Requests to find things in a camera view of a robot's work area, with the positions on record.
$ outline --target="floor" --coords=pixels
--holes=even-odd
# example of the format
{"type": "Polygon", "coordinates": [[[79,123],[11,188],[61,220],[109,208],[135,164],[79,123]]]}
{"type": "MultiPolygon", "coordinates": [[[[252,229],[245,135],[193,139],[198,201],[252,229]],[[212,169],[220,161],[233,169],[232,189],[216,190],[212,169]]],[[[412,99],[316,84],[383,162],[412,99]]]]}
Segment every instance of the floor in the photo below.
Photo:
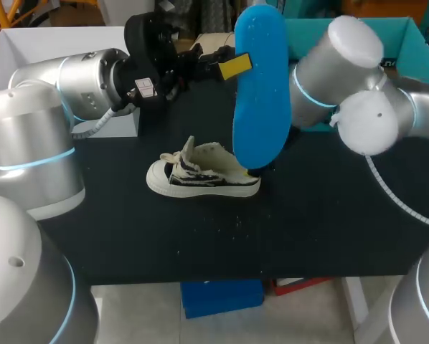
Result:
{"type": "MultiPolygon", "coordinates": [[[[362,279],[368,305],[384,277],[362,279]]],[[[179,283],[93,288],[101,303],[98,344],[292,343],[352,344],[339,280],[288,295],[267,295],[260,307],[186,320],[179,283]]]]}

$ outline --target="sneaker sole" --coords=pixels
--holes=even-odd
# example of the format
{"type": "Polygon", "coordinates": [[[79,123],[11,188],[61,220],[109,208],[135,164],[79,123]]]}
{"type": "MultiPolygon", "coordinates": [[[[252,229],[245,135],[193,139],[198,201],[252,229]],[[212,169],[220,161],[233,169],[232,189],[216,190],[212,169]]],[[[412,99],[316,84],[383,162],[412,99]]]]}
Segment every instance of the sneaker sole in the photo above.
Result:
{"type": "Polygon", "coordinates": [[[253,68],[238,76],[233,148],[240,165],[261,168],[283,149],[291,127],[286,24],[276,8],[248,7],[235,25],[236,54],[253,68]]]}
{"type": "Polygon", "coordinates": [[[204,195],[216,195],[216,196],[229,196],[229,197],[251,197],[256,194],[260,187],[260,180],[249,186],[179,186],[171,185],[166,180],[166,183],[160,178],[157,178],[153,173],[154,165],[158,163],[156,161],[148,169],[146,174],[146,183],[148,187],[163,196],[174,197],[178,199],[185,199],[188,197],[204,196],[204,195]]]}

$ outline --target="shoe insole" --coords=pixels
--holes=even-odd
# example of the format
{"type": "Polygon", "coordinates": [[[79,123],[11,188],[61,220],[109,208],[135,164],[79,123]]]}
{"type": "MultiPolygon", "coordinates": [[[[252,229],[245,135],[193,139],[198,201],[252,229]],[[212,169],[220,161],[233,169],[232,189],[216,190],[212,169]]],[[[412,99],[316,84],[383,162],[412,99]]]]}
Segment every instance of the shoe insole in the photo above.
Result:
{"type": "Polygon", "coordinates": [[[243,167],[261,168],[280,153],[291,127],[285,19],[272,6],[248,7],[235,25],[235,50],[248,53],[253,68],[238,76],[234,153],[243,167]]]}

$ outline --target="black tabletop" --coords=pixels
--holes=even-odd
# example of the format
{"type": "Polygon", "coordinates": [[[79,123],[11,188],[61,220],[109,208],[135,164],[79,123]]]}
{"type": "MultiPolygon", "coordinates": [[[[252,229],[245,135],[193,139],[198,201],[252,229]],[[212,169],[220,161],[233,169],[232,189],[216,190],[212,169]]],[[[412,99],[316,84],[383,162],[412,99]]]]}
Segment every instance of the black tabletop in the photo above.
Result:
{"type": "MultiPolygon", "coordinates": [[[[334,133],[303,134],[248,199],[148,189],[148,167],[190,135],[230,150],[233,107],[225,86],[207,82],[140,138],[77,143],[86,199],[42,226],[89,283],[405,274],[424,252],[429,226],[393,204],[334,133]]],[[[404,140],[374,161],[429,216],[429,141],[404,140]]]]}

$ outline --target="zebra print sneaker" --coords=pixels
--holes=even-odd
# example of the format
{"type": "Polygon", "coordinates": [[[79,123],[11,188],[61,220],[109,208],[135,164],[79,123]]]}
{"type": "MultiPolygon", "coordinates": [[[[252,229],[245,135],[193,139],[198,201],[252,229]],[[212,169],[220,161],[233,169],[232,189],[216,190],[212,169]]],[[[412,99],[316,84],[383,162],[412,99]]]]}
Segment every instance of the zebra print sneaker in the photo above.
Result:
{"type": "Polygon", "coordinates": [[[258,192],[260,178],[249,176],[219,143],[194,147],[191,136],[181,152],[160,155],[149,168],[146,182],[152,191],[168,197],[249,197],[258,192]]]}

